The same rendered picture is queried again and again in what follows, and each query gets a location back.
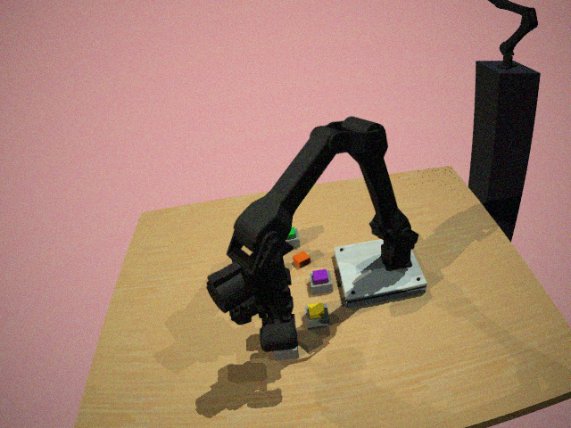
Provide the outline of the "orange block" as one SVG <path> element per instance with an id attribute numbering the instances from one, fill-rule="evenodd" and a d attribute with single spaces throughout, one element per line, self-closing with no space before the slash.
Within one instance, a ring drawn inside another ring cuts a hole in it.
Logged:
<path id="1" fill-rule="evenodd" d="M 293 260 L 299 268 L 302 268 L 311 263 L 310 257 L 304 251 L 294 255 Z"/>

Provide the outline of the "blue button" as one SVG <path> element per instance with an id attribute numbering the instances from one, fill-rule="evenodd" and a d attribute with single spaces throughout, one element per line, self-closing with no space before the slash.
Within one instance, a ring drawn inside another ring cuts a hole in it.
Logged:
<path id="1" fill-rule="evenodd" d="M 274 350 L 275 360 L 299 358 L 298 346 L 290 350 Z"/>

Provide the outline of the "green button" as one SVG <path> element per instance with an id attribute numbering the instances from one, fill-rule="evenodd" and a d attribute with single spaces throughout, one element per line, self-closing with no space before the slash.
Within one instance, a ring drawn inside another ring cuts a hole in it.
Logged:
<path id="1" fill-rule="evenodd" d="M 290 245 L 292 245 L 294 248 L 301 247 L 298 235 L 298 228 L 294 228 L 293 226 L 291 232 L 289 233 L 285 241 Z"/>

